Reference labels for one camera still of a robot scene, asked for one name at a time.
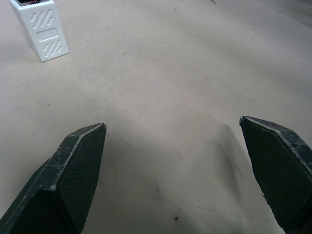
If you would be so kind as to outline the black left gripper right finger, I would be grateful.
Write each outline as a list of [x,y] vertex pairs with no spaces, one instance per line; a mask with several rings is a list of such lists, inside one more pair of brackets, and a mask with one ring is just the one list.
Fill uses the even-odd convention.
[[253,174],[285,234],[312,234],[312,149],[293,130],[242,116]]

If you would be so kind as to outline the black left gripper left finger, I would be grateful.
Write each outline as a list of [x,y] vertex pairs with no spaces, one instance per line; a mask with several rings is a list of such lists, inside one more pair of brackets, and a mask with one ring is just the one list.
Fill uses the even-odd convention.
[[81,234],[98,183],[105,136],[104,123],[67,135],[0,218],[0,234]]

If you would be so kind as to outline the white plastic box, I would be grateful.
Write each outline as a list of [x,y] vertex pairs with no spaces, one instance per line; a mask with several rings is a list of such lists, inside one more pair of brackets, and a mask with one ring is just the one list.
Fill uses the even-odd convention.
[[68,45],[53,0],[9,0],[33,52],[42,62],[66,55]]

